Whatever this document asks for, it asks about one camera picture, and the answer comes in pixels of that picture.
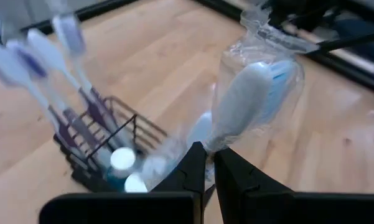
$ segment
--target white round cap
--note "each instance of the white round cap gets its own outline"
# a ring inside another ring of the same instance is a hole
[[[136,162],[136,154],[129,147],[121,147],[111,155],[111,167],[114,170],[129,170]]]
[[[148,189],[138,172],[132,173],[124,183],[124,190],[127,193],[147,193]]]

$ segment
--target white cap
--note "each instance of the white cap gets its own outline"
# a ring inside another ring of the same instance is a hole
[[[126,179],[124,191],[127,193],[147,193],[148,189],[139,173],[134,172]]]
[[[111,155],[111,167],[114,169],[114,174],[118,177],[128,176],[135,162],[136,154],[129,147],[121,147]]]

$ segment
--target metal wire basket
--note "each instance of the metal wire basket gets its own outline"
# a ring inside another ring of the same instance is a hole
[[[167,133],[160,127],[150,122],[123,103],[115,96],[109,96],[103,99],[107,108],[113,114],[113,117],[121,126],[113,133],[109,133],[95,122],[88,112],[80,115],[80,118],[88,126],[90,132],[99,140],[99,145],[95,149],[91,149],[83,137],[77,133],[69,124],[66,125],[68,132],[77,145],[77,148],[85,153],[85,157],[80,157],[74,153],[72,149],[66,147],[57,135],[54,141],[60,145],[60,150],[65,154],[66,160],[69,162],[72,172],[72,179],[82,184],[92,192],[116,192],[118,191],[106,181],[105,172],[100,168],[94,155],[103,147],[114,151],[110,141],[121,130],[128,134],[133,140],[134,149],[139,157],[144,157],[156,150],[158,145],[167,137]]]

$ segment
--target clear plastic packaging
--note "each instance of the clear plastic packaging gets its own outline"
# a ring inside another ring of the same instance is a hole
[[[304,70],[296,61],[295,54],[317,49],[314,44],[268,25],[268,14],[268,11],[262,11],[259,7],[242,13],[241,24],[247,32],[223,52],[212,104],[215,129],[220,119],[219,104],[235,77],[257,63],[270,67],[272,84],[258,117],[250,121],[242,134],[229,136],[225,141],[242,156],[254,158],[250,162],[258,167],[264,161],[269,140],[288,125],[288,119],[304,87]]]
[[[163,140],[155,152],[145,158],[140,176],[148,191],[155,188],[177,167],[188,149],[185,140],[171,136]]]

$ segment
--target toothbrush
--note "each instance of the toothbrush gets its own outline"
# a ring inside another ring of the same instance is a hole
[[[26,45],[22,44],[22,42],[17,40],[10,40],[7,43],[7,47],[13,50],[18,58],[21,59],[20,61],[22,63],[19,65],[24,68],[27,74],[24,79],[32,83],[32,80],[28,74],[29,71],[29,73],[34,77],[39,77],[43,80],[43,84],[51,98],[54,99],[56,107],[59,108],[71,127],[73,127],[81,136],[83,136],[89,147],[94,150],[96,146],[99,145],[99,141],[94,137],[94,135],[92,135],[87,125],[79,118],[77,113],[74,112],[74,110],[67,105],[66,102],[63,101],[62,97],[54,90],[51,82],[48,79],[48,73],[42,64],[39,63],[39,60],[34,56],[33,52],[28,49]],[[110,155],[111,152],[108,149],[103,148],[97,152],[95,159],[97,159],[103,168],[107,169],[109,168]]]
[[[203,147],[208,153],[205,168],[205,190],[214,183],[213,155],[235,142],[236,138],[260,119],[273,79],[265,63],[246,66],[231,82],[218,105],[218,121],[213,125]]]
[[[0,45],[0,81],[7,86],[22,86],[39,102],[44,114],[49,119],[57,133],[58,138],[80,158],[84,158],[84,153],[77,148],[77,145],[68,132],[66,125],[60,116],[55,112],[44,95],[37,89],[29,78],[29,74],[19,64],[12,53],[8,52]]]
[[[104,118],[106,118],[105,123],[107,124],[109,131],[112,133],[115,132],[118,128],[115,118],[112,116],[112,113],[108,111],[97,90],[85,75],[81,57],[86,51],[86,45],[77,18],[73,14],[57,15],[52,19],[52,25],[59,41],[70,54],[78,77],[81,80],[82,88],[86,93],[90,93],[90,98],[93,98],[93,101],[98,105],[98,108],[106,114]],[[124,131],[120,131],[117,137],[127,147],[132,147],[129,138]]]
[[[59,50],[44,34],[36,29],[31,29],[28,32],[28,41],[36,49],[36,51],[38,51],[41,56],[49,62],[51,67],[60,70],[65,75],[65,78],[72,84],[72,86],[83,98],[90,116],[109,132],[115,132],[119,126],[116,124],[116,120],[113,117],[112,112],[105,106],[98,92],[84,75],[81,67],[77,67],[77,70],[83,84],[82,86],[68,71]],[[133,147],[124,130],[118,132],[114,139],[116,139],[119,147]]]

